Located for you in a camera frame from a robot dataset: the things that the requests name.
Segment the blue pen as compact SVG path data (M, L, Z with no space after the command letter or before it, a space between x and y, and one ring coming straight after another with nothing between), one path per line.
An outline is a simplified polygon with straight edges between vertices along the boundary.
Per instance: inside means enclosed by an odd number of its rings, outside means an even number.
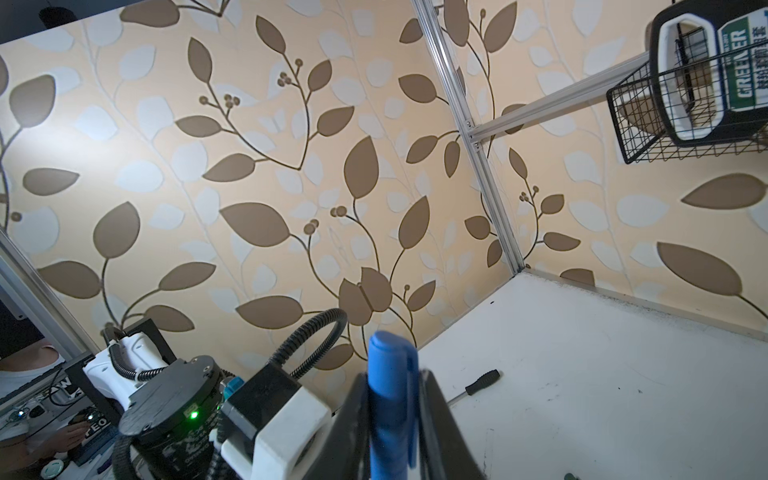
M416 465L418 353L405 338L376 332L368 348L373 479L406 479Z

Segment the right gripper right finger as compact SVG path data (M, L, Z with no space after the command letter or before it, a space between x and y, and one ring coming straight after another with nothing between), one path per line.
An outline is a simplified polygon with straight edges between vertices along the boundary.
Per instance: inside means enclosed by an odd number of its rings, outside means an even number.
M420 478L484 480L434 374L421 370L418 387Z

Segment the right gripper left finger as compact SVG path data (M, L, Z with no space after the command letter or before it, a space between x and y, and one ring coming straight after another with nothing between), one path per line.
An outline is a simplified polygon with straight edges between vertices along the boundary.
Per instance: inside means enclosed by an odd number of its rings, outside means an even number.
M304 479L368 479L369 389L366 374L355 378L333 419L327 439Z

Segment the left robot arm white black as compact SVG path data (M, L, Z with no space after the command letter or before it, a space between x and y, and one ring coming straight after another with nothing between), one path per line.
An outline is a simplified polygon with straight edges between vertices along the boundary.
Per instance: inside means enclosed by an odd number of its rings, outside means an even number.
M248 380L207 355L166 363L152 339L108 324L106 347L71 368L74 382L118 429L117 479L304 479L331 409L300 383L346 330L339 308L296 329Z

